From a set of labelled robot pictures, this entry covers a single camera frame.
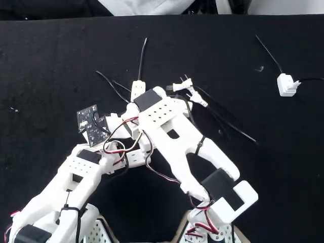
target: white plastic part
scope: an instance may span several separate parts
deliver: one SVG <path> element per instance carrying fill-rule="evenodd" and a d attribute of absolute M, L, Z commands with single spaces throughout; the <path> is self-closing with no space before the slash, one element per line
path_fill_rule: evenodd
<path fill-rule="evenodd" d="M 145 164 L 146 153 L 143 153 L 141 149 L 136 149 L 127 153 L 127 159 L 130 168 L 142 166 Z"/>
<path fill-rule="evenodd" d="M 184 100 L 176 99 L 176 98 L 173 98 L 172 100 L 174 103 L 181 106 L 182 113 L 185 115 L 185 117 L 189 117 L 189 111 L 188 111 L 186 102 Z M 189 101 L 188 105 L 189 105 L 190 111 L 192 111 L 192 102 Z"/>
<path fill-rule="evenodd" d="M 172 86 L 173 86 L 173 92 L 183 90 L 183 89 L 188 89 L 190 86 L 192 86 L 192 80 L 190 78 L 188 78 L 187 80 L 185 80 L 181 84 L 173 83 Z"/>
<path fill-rule="evenodd" d="M 181 182 L 181 189 L 198 200 L 209 201 L 208 193 L 191 174 L 186 158 L 187 153 L 195 153 L 203 136 L 182 114 L 180 107 L 165 97 L 141 112 L 139 122 L 140 128 L 170 164 L 172 173 Z M 168 127 L 175 130 L 179 138 L 170 138 L 164 130 L 168 130 Z M 209 160 L 216 168 L 223 168 L 234 180 L 239 178 L 237 167 L 212 140 L 204 140 L 198 155 Z"/>
<path fill-rule="evenodd" d="M 131 102 L 137 97 L 145 93 L 146 84 L 141 80 L 133 81 L 132 92 L 131 92 Z"/>
<path fill-rule="evenodd" d="M 230 224 L 258 200 L 258 194 L 247 181 L 239 182 L 233 187 L 233 190 L 242 199 L 244 204 L 235 211 L 223 197 L 213 203 L 208 209 L 208 215 L 217 227 Z M 206 223 L 206 217 L 201 213 L 201 210 L 194 209 L 188 215 L 188 221 Z"/>
<path fill-rule="evenodd" d="M 292 97 L 297 91 L 297 87 L 301 84 L 299 81 L 294 82 L 291 75 L 282 73 L 277 78 L 279 93 L 283 97 Z"/>
<path fill-rule="evenodd" d="M 61 165 L 58 173 L 45 189 L 30 200 L 19 214 L 14 216 L 10 242 L 13 242 L 12 240 L 18 230 L 27 224 L 32 225 L 37 223 L 38 220 L 42 221 L 43 217 L 49 217 L 54 220 L 54 216 L 59 215 L 58 212 L 61 212 L 65 203 L 70 207 L 78 209 L 83 207 L 89 196 L 97 188 L 101 175 L 105 173 L 101 165 L 76 157 L 77 153 L 84 148 L 90 149 L 88 145 L 78 145 L 74 148 L 71 155 Z M 77 183 L 72 180 L 73 174 L 82 176 L 83 179 Z M 80 239 L 87 233 L 89 225 L 93 224 L 99 215 L 96 207 L 88 204 L 87 209 L 88 213 L 84 213 L 82 216 Z M 70 241 L 72 238 L 74 238 L 75 242 L 76 225 L 77 211 L 63 210 L 60 216 L 60 224 L 55 228 L 48 243 L 72 242 Z"/>

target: white connector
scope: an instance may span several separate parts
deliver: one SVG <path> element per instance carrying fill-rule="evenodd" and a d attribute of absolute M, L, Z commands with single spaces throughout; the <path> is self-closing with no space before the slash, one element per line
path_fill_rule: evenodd
<path fill-rule="evenodd" d="M 141 80 L 133 81 L 132 92 L 131 92 L 131 102 L 134 101 L 137 97 L 144 94 L 146 90 L 145 82 Z"/>
<path fill-rule="evenodd" d="M 187 96 L 190 98 L 190 101 L 198 103 L 198 104 L 202 105 L 203 107 L 208 106 L 208 103 L 201 97 L 201 95 L 197 91 L 194 91 L 191 94 L 192 94 L 192 96 L 187 94 Z"/>
<path fill-rule="evenodd" d="M 167 90 L 173 90 L 173 92 L 188 89 L 192 86 L 192 80 L 188 78 L 186 81 L 182 82 L 181 84 L 173 83 L 171 86 L 167 86 Z"/>
<path fill-rule="evenodd" d="M 299 81 L 294 82 L 291 75 L 282 73 L 277 78 L 279 93 L 283 97 L 292 97 L 296 91 L 297 87 L 301 84 Z"/>

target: black tablecloth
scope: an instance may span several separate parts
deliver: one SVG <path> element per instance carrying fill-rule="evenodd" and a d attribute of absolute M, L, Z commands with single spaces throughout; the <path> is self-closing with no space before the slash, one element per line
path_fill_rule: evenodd
<path fill-rule="evenodd" d="M 214 139 L 240 169 L 240 179 L 259 194 L 259 201 L 235 224 L 252 242 L 320 239 L 324 82 L 304 83 L 293 98 L 280 97 L 277 67 L 255 33 L 284 72 L 318 77 L 324 76 L 323 22 L 324 16 L 0 22 L 0 228 L 9 224 L 10 212 L 41 192 L 71 149 L 84 142 L 77 133 L 76 111 L 92 104 L 99 113 L 125 110 L 94 71 L 130 87 L 148 37 L 142 77 L 147 88 L 178 83 L 179 76 L 187 74 L 259 141 L 255 146 L 229 128 L 231 140 L 224 139 L 208 112 L 194 106 L 199 129 Z M 190 156 L 189 163 L 199 180 L 212 169 L 196 157 Z M 158 152 L 152 166 L 170 173 Z M 101 188 L 90 203 L 121 241 L 170 240 L 190 208 L 178 185 L 145 167 L 131 169 Z"/>

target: perforated plate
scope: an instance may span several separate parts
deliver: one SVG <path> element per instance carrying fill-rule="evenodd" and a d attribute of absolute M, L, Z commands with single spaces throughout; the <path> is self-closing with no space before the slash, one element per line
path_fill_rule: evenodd
<path fill-rule="evenodd" d="M 100 220 L 96 220 L 93 228 L 83 239 L 84 243 L 112 243 L 112 240 L 109 238 L 108 233 L 106 232 L 105 227 L 103 226 Z"/>
<path fill-rule="evenodd" d="M 181 106 L 170 97 L 166 97 L 141 112 L 139 114 L 139 123 L 143 128 L 158 128 L 181 113 Z"/>
<path fill-rule="evenodd" d="M 192 224 L 188 223 L 186 229 L 183 231 L 183 235 L 181 236 L 179 243 L 207 243 L 206 238 L 199 238 L 196 236 L 185 235 L 188 229 L 192 228 Z M 221 243 L 233 243 L 232 241 L 232 227 L 230 225 L 225 225 L 222 227 L 217 228 L 219 230 L 219 234 L 211 234 L 210 237 L 215 242 Z M 234 232 L 234 239 L 235 243 L 242 243 L 241 240 L 238 238 L 237 234 Z"/>

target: circuit board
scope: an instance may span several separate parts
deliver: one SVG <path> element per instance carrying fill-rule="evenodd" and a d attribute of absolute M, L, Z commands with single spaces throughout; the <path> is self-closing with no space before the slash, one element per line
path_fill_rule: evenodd
<path fill-rule="evenodd" d="M 107 123 L 104 116 L 99 119 L 96 119 L 96 122 L 100 127 L 107 129 Z M 91 122 L 86 127 L 86 131 L 88 134 L 90 147 L 95 146 L 108 138 L 108 134 L 104 133 L 93 124 L 92 118 Z"/>
<path fill-rule="evenodd" d="M 79 110 L 76 113 L 77 118 L 77 125 L 79 128 L 79 131 L 83 131 L 87 125 L 93 124 L 92 122 L 92 114 L 95 112 L 94 119 L 97 120 L 99 118 L 99 115 L 97 113 L 97 105 L 89 106 L 86 109 Z"/>

